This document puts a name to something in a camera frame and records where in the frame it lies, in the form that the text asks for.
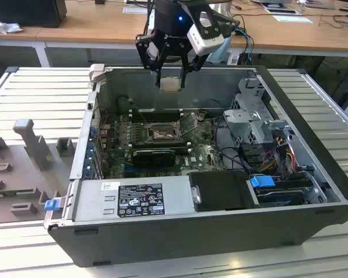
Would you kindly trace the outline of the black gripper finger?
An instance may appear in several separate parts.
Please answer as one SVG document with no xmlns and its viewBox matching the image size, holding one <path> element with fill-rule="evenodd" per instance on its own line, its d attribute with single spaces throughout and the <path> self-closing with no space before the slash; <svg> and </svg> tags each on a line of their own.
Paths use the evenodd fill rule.
<svg viewBox="0 0 348 278">
<path fill-rule="evenodd" d="M 181 58 L 182 69 L 180 73 L 180 87 L 185 88 L 186 76 L 191 72 L 199 71 L 206 61 L 206 55 L 195 55 L 195 57 L 189 61 L 188 53 L 192 49 L 192 45 L 189 42 L 175 42 L 171 46 L 170 56 L 177 56 Z"/>
<path fill-rule="evenodd" d="M 152 43 L 158 50 L 155 59 L 152 59 L 148 54 L 148 49 Z M 161 86 L 161 68 L 168 56 L 168 47 L 166 46 L 163 34 L 138 35 L 136 37 L 136 48 L 146 70 L 155 72 L 156 87 Z"/>
</svg>

